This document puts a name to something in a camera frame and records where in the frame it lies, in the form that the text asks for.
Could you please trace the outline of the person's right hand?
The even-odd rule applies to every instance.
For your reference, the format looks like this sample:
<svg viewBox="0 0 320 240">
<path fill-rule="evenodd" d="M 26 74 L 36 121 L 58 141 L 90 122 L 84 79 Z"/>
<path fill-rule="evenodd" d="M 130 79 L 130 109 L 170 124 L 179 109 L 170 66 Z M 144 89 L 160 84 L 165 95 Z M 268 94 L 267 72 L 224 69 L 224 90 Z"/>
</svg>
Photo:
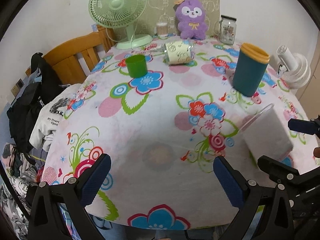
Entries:
<svg viewBox="0 0 320 240">
<path fill-rule="evenodd" d="M 320 158 L 320 147 L 317 147 L 313 150 L 313 156 L 315 158 Z"/>
</svg>

